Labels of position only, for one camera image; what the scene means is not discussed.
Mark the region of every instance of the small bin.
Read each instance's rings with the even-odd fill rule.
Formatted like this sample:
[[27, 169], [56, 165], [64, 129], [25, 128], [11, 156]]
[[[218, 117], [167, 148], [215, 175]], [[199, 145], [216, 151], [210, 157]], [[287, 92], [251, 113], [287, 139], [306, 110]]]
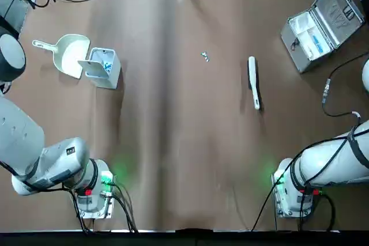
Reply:
[[315, 0], [309, 9], [287, 19], [281, 37], [303, 73], [322, 63], [363, 24], [353, 0]]
[[116, 89], [121, 62], [115, 51], [107, 48], [91, 49], [89, 60], [79, 60], [85, 75], [99, 88]]

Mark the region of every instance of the brown table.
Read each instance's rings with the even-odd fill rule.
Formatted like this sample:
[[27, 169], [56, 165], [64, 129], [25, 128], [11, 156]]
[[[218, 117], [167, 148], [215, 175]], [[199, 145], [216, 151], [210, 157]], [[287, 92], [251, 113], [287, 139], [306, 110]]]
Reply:
[[[300, 75], [281, 39], [285, 20], [313, 0], [94, 0], [51, 3], [31, 10], [21, 34], [27, 68], [9, 98], [44, 128], [46, 144], [80, 136], [103, 158], [133, 198], [140, 229], [251, 228], [270, 174], [304, 146], [339, 135], [350, 117], [321, 109], [330, 71], [368, 48], [365, 26], [325, 64]], [[87, 35], [91, 47], [113, 48], [122, 63], [119, 89], [96, 89], [83, 76], [59, 73], [33, 39], [56, 42]], [[206, 63], [201, 52], [207, 51]], [[247, 88], [247, 58], [259, 63], [263, 113]], [[369, 102], [358, 60], [332, 81], [328, 108], [355, 109], [368, 119]], [[0, 170], [1, 231], [78, 229], [62, 192], [18, 196]], [[337, 209], [336, 229], [369, 229], [368, 186], [327, 189]], [[274, 228], [270, 201], [257, 226]], [[322, 201], [306, 229], [325, 229]], [[125, 228], [114, 219], [98, 229]], [[278, 220], [296, 229], [296, 220]]]

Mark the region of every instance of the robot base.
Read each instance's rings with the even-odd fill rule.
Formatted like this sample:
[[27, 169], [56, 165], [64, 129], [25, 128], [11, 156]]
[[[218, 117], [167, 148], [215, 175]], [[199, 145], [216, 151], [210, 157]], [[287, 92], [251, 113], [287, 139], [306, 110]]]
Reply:
[[[284, 159], [278, 170], [272, 174], [273, 185], [283, 174], [291, 160], [291, 158]], [[299, 218], [302, 196], [303, 194], [293, 186], [290, 172], [287, 170], [273, 190], [272, 197], [274, 197], [277, 216], [280, 218]], [[308, 216], [311, 213], [311, 208], [312, 195], [305, 195], [302, 217]]]
[[114, 187], [106, 183], [114, 183], [116, 177], [109, 171], [103, 160], [95, 160], [97, 165], [97, 181], [92, 190], [85, 190], [85, 195], [77, 197], [77, 206], [82, 218], [111, 218], [114, 209]]

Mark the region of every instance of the green light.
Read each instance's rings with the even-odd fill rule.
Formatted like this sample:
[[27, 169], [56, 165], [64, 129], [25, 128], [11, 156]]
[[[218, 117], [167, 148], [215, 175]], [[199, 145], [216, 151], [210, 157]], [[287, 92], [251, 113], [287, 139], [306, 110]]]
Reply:
[[274, 178], [276, 178], [276, 180], [278, 180], [282, 175], [283, 175], [283, 172], [284, 170], [277, 170], [275, 173], [274, 173]]
[[105, 194], [112, 193], [113, 186], [113, 174], [110, 171], [102, 171], [101, 172], [101, 183], [102, 183], [102, 192]]

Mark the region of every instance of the white dustpan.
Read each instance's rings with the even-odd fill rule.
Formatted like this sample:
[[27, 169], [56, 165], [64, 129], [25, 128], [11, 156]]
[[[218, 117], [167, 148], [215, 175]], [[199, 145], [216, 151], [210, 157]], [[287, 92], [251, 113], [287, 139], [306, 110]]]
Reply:
[[86, 58], [90, 40], [83, 35], [68, 34], [62, 36], [55, 45], [34, 40], [32, 44], [45, 50], [53, 52], [54, 65], [61, 72], [80, 79], [82, 67], [78, 60]]

